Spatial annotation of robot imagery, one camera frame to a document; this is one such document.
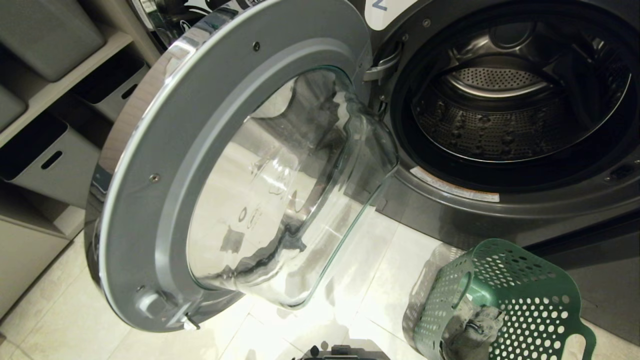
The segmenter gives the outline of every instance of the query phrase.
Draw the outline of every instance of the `sticker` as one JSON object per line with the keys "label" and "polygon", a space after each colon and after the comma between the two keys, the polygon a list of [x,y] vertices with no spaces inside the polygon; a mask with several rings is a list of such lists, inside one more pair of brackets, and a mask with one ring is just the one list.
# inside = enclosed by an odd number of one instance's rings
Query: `sticker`
{"label": "sticker", "polygon": [[453,185],[444,180],[440,180],[439,178],[429,174],[421,167],[415,167],[410,170],[411,173],[417,176],[420,180],[425,183],[433,186],[434,188],[438,188],[442,191],[451,193],[453,195],[457,195],[460,197],[466,197],[468,199],[487,201],[487,202],[500,202],[500,194],[499,193],[488,193],[488,192],[479,192],[477,190],[471,190],[467,188],[463,188],[458,185]]}
{"label": "sticker", "polygon": [[364,18],[373,30],[383,30],[418,0],[367,0]]}

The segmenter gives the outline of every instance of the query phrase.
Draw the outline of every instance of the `gray storage bin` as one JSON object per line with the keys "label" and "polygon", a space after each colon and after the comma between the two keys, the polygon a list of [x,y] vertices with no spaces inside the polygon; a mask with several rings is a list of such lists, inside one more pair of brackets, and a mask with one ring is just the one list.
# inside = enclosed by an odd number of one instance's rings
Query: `gray storage bin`
{"label": "gray storage bin", "polygon": [[148,70],[144,61],[120,51],[82,79],[72,92],[115,122]]}
{"label": "gray storage bin", "polygon": [[0,86],[0,131],[9,126],[26,109],[27,105],[24,101]]}
{"label": "gray storage bin", "polygon": [[75,0],[0,1],[0,43],[49,81],[57,81],[104,44]]}
{"label": "gray storage bin", "polygon": [[84,208],[99,150],[43,113],[0,148],[0,178]]}

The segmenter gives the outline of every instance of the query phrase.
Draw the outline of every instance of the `washing machine drum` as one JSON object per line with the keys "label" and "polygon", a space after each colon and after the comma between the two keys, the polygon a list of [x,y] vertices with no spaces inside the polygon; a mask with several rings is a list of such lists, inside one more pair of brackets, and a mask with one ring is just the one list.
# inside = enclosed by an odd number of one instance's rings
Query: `washing machine drum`
{"label": "washing machine drum", "polygon": [[391,104],[410,157],[450,182],[508,192],[578,183],[628,155],[618,145],[637,122],[638,58],[619,40],[633,31],[569,5],[482,9],[424,42]]}

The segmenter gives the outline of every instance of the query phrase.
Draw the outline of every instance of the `gray cloth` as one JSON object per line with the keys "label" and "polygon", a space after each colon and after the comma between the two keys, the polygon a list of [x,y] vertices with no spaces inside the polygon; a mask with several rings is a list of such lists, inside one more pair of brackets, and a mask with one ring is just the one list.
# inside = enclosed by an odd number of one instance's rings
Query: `gray cloth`
{"label": "gray cloth", "polygon": [[504,313],[493,306],[477,306],[467,297],[460,302],[456,313],[442,337],[442,356],[445,360],[487,360],[489,346],[497,339]]}

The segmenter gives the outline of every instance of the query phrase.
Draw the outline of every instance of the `storage bin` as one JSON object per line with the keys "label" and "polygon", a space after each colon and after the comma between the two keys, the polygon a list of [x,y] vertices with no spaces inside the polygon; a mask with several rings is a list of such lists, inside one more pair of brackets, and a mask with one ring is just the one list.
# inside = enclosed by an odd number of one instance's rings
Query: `storage bin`
{"label": "storage bin", "polygon": [[99,154],[67,123],[43,113],[0,148],[0,178],[84,208]]}
{"label": "storage bin", "polygon": [[48,81],[57,81],[104,44],[75,0],[0,2],[0,43]]}
{"label": "storage bin", "polygon": [[566,340],[586,340],[582,360],[596,338],[580,319],[580,292],[559,267],[519,246],[489,239],[440,269],[413,333],[428,359],[440,359],[440,341],[463,297],[505,312],[489,359],[561,359]]}
{"label": "storage bin", "polygon": [[148,70],[144,61],[120,52],[80,81],[72,92],[115,122]]}
{"label": "storage bin", "polygon": [[27,105],[24,101],[0,86],[0,131],[9,126],[26,109]]}

